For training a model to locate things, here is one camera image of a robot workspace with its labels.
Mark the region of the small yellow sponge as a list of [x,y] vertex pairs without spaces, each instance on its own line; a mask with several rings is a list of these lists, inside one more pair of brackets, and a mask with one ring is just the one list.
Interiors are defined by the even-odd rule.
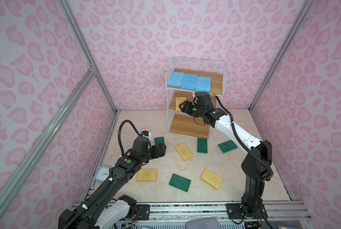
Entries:
[[187,100],[187,97],[176,97],[175,98],[175,111],[180,112],[181,108],[180,105]]

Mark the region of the blue sponge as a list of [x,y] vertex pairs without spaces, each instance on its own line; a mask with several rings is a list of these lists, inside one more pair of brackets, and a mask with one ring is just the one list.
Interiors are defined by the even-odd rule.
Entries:
[[198,76],[195,91],[199,92],[211,92],[211,78],[210,77],[203,77]]
[[168,79],[168,86],[181,87],[185,73],[172,72]]
[[185,73],[182,79],[181,88],[195,90],[198,80],[198,75]]

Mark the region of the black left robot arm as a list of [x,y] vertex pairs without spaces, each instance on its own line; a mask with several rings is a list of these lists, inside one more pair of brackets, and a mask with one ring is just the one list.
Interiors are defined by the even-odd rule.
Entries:
[[96,229],[100,215],[116,193],[150,160],[163,157],[166,145],[151,145],[146,136],[138,136],[129,149],[109,169],[109,175],[96,191],[73,211],[66,209],[59,217],[59,229]]

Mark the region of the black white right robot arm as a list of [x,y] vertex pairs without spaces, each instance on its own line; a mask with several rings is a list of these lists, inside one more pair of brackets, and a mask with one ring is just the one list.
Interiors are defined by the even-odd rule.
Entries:
[[201,118],[236,144],[243,151],[245,159],[241,164],[246,175],[245,191],[241,199],[240,212],[244,219],[253,219],[260,215],[267,219],[262,195],[266,182],[274,172],[272,165],[272,144],[262,141],[241,128],[233,119],[229,110],[216,98],[219,108],[215,108],[207,92],[196,93],[193,101],[184,101],[178,107],[181,112],[194,118]]

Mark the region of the green scouring pad left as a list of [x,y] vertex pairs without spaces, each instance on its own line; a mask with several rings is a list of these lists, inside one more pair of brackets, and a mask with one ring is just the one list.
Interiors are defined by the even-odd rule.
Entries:
[[156,146],[159,144],[165,145],[165,140],[163,136],[154,138],[154,142]]

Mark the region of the green scouring pad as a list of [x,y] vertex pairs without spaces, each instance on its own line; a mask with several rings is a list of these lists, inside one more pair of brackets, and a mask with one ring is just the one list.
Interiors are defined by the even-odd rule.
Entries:
[[190,184],[191,184],[190,179],[184,178],[184,177],[179,176],[177,174],[172,174],[172,177],[169,181],[170,186],[177,188],[177,189],[184,191],[184,192],[188,192]]
[[165,145],[165,140],[163,136],[154,138],[154,142],[156,146],[159,144]]

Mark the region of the green scouring pad front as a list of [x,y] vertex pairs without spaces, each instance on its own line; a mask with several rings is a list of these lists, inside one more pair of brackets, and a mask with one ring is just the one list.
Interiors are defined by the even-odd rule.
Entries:
[[184,192],[188,192],[190,184],[191,184],[190,179],[184,178],[184,177],[179,176],[177,174],[172,174],[172,177],[169,181],[170,186],[177,188],[177,189],[184,191]]

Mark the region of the green sponge middle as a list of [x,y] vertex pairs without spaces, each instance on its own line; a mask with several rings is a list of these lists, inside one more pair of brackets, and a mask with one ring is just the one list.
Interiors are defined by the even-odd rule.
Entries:
[[197,138],[197,153],[202,153],[202,154],[208,153],[208,139]]

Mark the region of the green sponge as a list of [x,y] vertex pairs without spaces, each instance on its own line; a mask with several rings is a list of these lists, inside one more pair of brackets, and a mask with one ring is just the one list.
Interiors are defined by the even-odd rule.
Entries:
[[221,153],[225,154],[237,149],[238,146],[232,140],[229,140],[218,144],[218,148],[221,151]]
[[197,138],[197,153],[202,153],[202,154],[208,153],[208,139]]

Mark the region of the light blue kitchen timer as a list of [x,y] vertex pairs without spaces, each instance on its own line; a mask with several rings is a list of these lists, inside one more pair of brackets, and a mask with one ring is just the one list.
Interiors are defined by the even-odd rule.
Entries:
[[95,173],[95,181],[103,183],[108,178],[110,169],[109,166],[100,166]]

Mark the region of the green sponge right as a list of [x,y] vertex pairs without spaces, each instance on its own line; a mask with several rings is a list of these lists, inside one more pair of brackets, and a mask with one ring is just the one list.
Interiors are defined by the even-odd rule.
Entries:
[[232,140],[229,140],[218,144],[218,148],[221,151],[221,153],[225,154],[237,149],[238,146]]

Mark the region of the grey chair back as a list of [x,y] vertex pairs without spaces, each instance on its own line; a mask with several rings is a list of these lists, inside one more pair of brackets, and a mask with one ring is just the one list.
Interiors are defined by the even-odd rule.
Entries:
[[186,223],[185,229],[219,229],[220,224],[217,219],[205,218],[191,220]]

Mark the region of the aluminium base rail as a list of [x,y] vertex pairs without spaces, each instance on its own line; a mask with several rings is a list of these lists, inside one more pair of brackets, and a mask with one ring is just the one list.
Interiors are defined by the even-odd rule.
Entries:
[[264,202],[267,219],[244,219],[239,202],[152,202],[114,200],[100,215],[100,229],[184,229],[191,220],[214,218],[220,229],[314,229],[301,201]]

